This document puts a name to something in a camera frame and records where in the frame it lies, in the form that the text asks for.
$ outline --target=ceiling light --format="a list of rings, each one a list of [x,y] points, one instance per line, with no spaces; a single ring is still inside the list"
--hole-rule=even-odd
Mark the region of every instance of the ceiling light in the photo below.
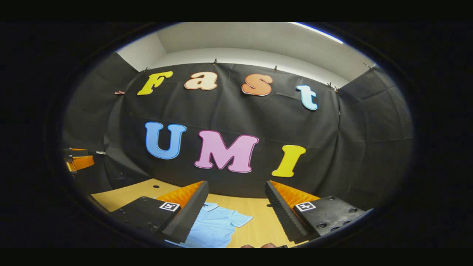
[[[330,38],[330,39],[332,39],[332,40],[338,42],[339,44],[343,44],[343,42],[342,42],[341,40],[339,40],[339,39],[337,39],[337,38],[335,38],[335,37],[333,37],[333,36],[331,36],[331,35],[328,35],[328,34],[325,33],[325,32],[321,32],[320,30],[314,29],[314,28],[312,28],[312,27],[309,27],[309,26],[306,26],[306,25],[304,25],[304,24],[300,24],[300,23],[297,23],[297,22],[288,22],[288,23],[297,25],[297,26],[299,26],[299,27],[303,27],[303,28],[308,29],[308,30],[311,30],[311,31],[313,31],[313,32],[317,32],[318,34],[321,34],[321,35],[323,35],[323,36],[325,36],[325,37],[327,37],[327,38]]]

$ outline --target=shirt sleeve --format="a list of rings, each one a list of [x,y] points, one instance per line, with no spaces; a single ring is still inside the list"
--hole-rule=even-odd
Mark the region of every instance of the shirt sleeve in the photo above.
[[[231,221],[231,225],[236,227],[242,227],[253,219],[252,216],[239,214],[237,211],[233,211],[228,218]]]

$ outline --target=letter u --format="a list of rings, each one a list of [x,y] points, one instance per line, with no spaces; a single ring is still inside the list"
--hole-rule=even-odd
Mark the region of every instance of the letter u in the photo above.
[[[158,147],[159,131],[163,125],[157,122],[147,122],[146,127],[146,149],[154,157],[160,159],[174,159],[179,155],[181,149],[181,136],[186,131],[186,127],[180,124],[170,124],[167,129],[171,132],[171,142],[169,150],[164,151]]]

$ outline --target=white wall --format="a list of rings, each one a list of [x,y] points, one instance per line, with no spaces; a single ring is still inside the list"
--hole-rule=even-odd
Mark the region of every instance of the white wall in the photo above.
[[[167,55],[157,33],[145,36],[118,51],[118,54],[137,71],[153,68],[161,58]]]
[[[237,48],[206,48],[168,53],[154,61],[149,68],[213,62],[215,58],[218,63],[248,64],[272,69],[274,66],[278,66],[280,71],[307,77],[323,84],[331,82],[332,86],[337,88],[341,88],[348,83],[344,78],[306,61],[276,53]]]

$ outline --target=wooden table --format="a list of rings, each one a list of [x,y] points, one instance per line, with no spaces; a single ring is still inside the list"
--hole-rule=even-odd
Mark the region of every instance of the wooden table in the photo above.
[[[158,197],[179,188],[179,186],[157,179],[150,179],[131,186],[92,194],[92,196],[105,209],[112,212],[141,196]],[[288,240],[273,209],[267,206],[270,204],[267,198],[241,198],[209,194],[206,201],[253,217],[249,223],[235,228],[232,241],[227,248],[239,248],[246,244],[259,248],[267,243],[273,243],[277,247],[287,245],[289,248],[296,245]]]

